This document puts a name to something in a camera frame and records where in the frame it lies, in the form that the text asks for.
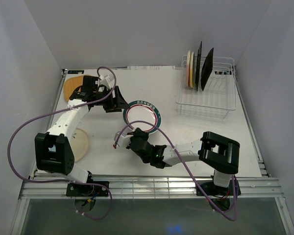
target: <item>black plate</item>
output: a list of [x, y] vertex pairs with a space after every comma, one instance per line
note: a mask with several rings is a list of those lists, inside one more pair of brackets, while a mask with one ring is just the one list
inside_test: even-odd
[[210, 50], [210, 52], [208, 53], [208, 55], [205, 59], [204, 65], [202, 66], [201, 81], [200, 81], [200, 85], [201, 85], [202, 90], [205, 89], [208, 78], [212, 72], [213, 57], [214, 57], [214, 48], [212, 48]]
[[199, 46], [198, 52], [197, 52], [196, 76], [195, 76], [195, 85], [196, 85], [197, 91], [198, 91], [198, 86], [199, 86], [199, 75], [200, 75], [201, 46], [202, 46], [202, 42], [200, 42], [200, 46]]

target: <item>beige plate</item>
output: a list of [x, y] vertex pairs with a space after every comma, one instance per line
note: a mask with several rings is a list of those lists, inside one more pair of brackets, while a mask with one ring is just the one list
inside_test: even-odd
[[86, 132], [82, 129], [76, 128], [70, 140], [70, 145], [74, 154], [75, 162], [81, 160], [89, 149], [89, 138]]

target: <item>dish rack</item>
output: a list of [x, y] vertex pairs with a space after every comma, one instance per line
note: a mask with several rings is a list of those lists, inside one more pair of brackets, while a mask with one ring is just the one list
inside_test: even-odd
[[[200, 59], [200, 73], [206, 57]], [[234, 59], [226, 57], [213, 58], [213, 70], [204, 91], [187, 87], [186, 60], [183, 55], [181, 76], [176, 96], [177, 110], [180, 114], [206, 118], [225, 119], [236, 109], [236, 88]]]

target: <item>plate rim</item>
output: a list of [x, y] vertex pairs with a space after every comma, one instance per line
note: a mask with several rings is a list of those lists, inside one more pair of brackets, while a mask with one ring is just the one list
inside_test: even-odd
[[[127, 115], [126, 115], [127, 112], [132, 108], [132, 106], [134, 106], [134, 105], [141, 105], [141, 106], [149, 107], [154, 112], [155, 117], [157, 118], [156, 119], [156, 125], [155, 126], [158, 127], [158, 128], [160, 127], [160, 125], [161, 125], [161, 115], [160, 115], [160, 112], [157, 109], [157, 107], [154, 106], [152, 103], [147, 102], [145, 100], [134, 100], [134, 101], [130, 102], [128, 105], [130, 106], [130, 108], [123, 110], [123, 120], [126, 123], [126, 125], [129, 124], [129, 122], [127, 120]], [[151, 130], [145, 131], [145, 132], [148, 133], [148, 134], [152, 134], [152, 133], [154, 133], [156, 131], [157, 131], [157, 129], [154, 128], [154, 127], [152, 127]]]

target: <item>cable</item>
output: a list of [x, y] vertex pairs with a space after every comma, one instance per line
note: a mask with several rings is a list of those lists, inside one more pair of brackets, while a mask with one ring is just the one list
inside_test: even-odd
[[[148, 124], [150, 126], [153, 126], [154, 128], [156, 128], [158, 131], [161, 132], [161, 134], [167, 139], [167, 141], [169, 142], [169, 144], [171, 145], [171, 147], [174, 149], [174, 151], [176, 152], [178, 158], [180, 159], [180, 161], [182, 162], [182, 164], [184, 165], [186, 171], [188, 172], [188, 174], [190, 175], [191, 179], [194, 181], [195, 185], [198, 187], [198, 189], [200, 190], [200, 192], [207, 198], [207, 200], [209, 201], [209, 203], [215, 208], [216, 211], [218, 211], [220, 214], [222, 214], [225, 218], [227, 218], [228, 220], [230, 221], [235, 221], [237, 219], [237, 194], [236, 194], [236, 191], [234, 190], [233, 191], [233, 197], [234, 197], [234, 217], [231, 218], [230, 216], [228, 216], [225, 212], [223, 212], [211, 199], [210, 197], [206, 194], [206, 192], [202, 189], [202, 187], [200, 186], [200, 184], [197, 182], [197, 180], [195, 179], [194, 175], [191, 173], [191, 170], [188, 168], [188, 166], [186, 165], [185, 161], [183, 160], [183, 158], [181, 157], [181, 155], [179, 154], [179, 152], [175, 149], [173, 143], [171, 142], [171, 140], [169, 139], [169, 137], [157, 126], [155, 126], [154, 124], [151, 124], [147, 121], [133, 121], [133, 122], [130, 122], [129, 124], [127, 124], [119, 133], [119, 135], [117, 136], [117, 139], [114, 143], [115, 146], [117, 146], [118, 144], [118, 141], [119, 141], [119, 138], [121, 136], [121, 134], [124, 132], [124, 130], [134, 124], [134, 123], [137, 123], [137, 122], [141, 122], [141, 123], [145, 123], [145, 124]], [[232, 176], [232, 187], [235, 188], [235, 176], [233, 175]]]
[[[98, 99], [98, 100], [91, 101], [91, 102], [87, 102], [87, 103], [84, 103], [84, 104], [76, 105], [76, 106], [74, 106], [75, 108], [78, 108], [78, 107], [81, 107], [81, 106], [84, 106], [84, 105], [90, 105], [90, 104], [95, 104], [95, 103], [101, 102], [101, 101], [105, 100], [107, 97], [109, 97], [109, 96], [111, 95], [111, 93], [113, 92], [113, 90], [115, 89], [116, 84], [117, 84], [117, 78], [116, 78], [116, 75], [114, 74], [114, 72], [113, 72], [110, 68], [107, 68], [107, 67], [105, 67], [105, 66], [101, 66], [101, 67], [99, 67], [99, 68], [97, 69], [97, 74], [98, 74], [98, 76], [100, 76], [100, 74], [99, 74], [99, 70], [100, 70], [100, 69], [106, 69], [106, 70], [109, 70], [109, 71], [112, 73], [112, 75], [114, 76], [114, 85], [113, 85], [113, 87], [111, 88], [111, 90], [109, 91], [109, 93], [108, 93], [105, 97], [103, 97], [103, 98], [101, 98], [101, 99]], [[15, 167], [13, 166], [12, 159], [11, 159], [11, 145], [12, 145], [12, 141], [14, 140], [16, 134], [17, 134], [17, 133], [18, 133], [23, 127], [25, 127], [26, 125], [30, 124], [30, 123], [33, 122], [33, 121], [36, 121], [36, 120], [41, 119], [41, 118], [45, 118], [45, 117], [48, 117], [48, 116], [51, 116], [51, 115], [55, 115], [55, 114], [58, 114], [58, 113], [62, 113], [62, 112], [66, 112], [66, 111], [69, 111], [69, 110], [70, 110], [70, 108], [65, 108], [65, 109], [62, 109], [62, 110], [59, 110], [59, 111], [55, 111], [55, 112], [52, 112], [52, 113], [48, 113], [48, 114], [44, 114], [44, 115], [40, 115], [40, 116], [38, 116], [38, 117], [35, 117], [35, 118], [33, 118], [33, 119], [31, 119], [31, 120], [28, 120], [28, 121], [26, 121], [25, 123], [23, 123], [23, 124], [22, 124], [19, 128], [17, 128], [16, 131], [12, 134], [12, 136], [11, 136], [11, 138], [10, 138], [10, 140], [9, 140], [9, 143], [8, 143], [8, 147], [7, 147], [7, 157], [8, 157], [9, 165], [10, 165], [10, 167], [11, 167], [13, 173], [14, 173], [17, 177], [19, 177], [21, 180], [26, 181], [26, 182], [29, 182], [29, 183], [72, 182], [72, 181], [70, 181], [70, 180], [41, 180], [41, 181], [40, 181], [40, 180], [30, 180], [30, 179], [28, 179], [28, 178], [25, 178], [24, 176], [22, 176], [21, 174], [19, 174], [19, 173], [17, 172], [17, 170], [16, 170]], [[105, 185], [101, 185], [101, 184], [95, 184], [95, 183], [81, 183], [81, 182], [74, 182], [74, 183], [75, 183], [75, 184], [78, 184], [78, 185], [90, 185], [90, 186], [104, 187], [104, 188], [108, 191], [109, 196], [110, 196], [110, 206], [109, 206], [109, 209], [108, 209], [108, 211], [106, 212], [105, 215], [103, 215], [103, 216], [100, 217], [100, 218], [96, 218], [96, 217], [93, 217], [92, 215], [85, 214], [85, 213], [82, 212], [82, 211], [78, 211], [78, 212], [81, 213], [82, 215], [85, 215], [85, 216], [87, 216], [87, 217], [89, 217], [89, 218], [91, 218], [91, 219], [94, 219], [94, 220], [101, 220], [101, 219], [104, 219], [104, 218], [109, 214], [109, 212], [110, 212], [110, 210], [111, 210], [111, 207], [112, 207], [112, 194], [111, 194], [110, 189], [109, 189], [107, 186], [105, 186]]]

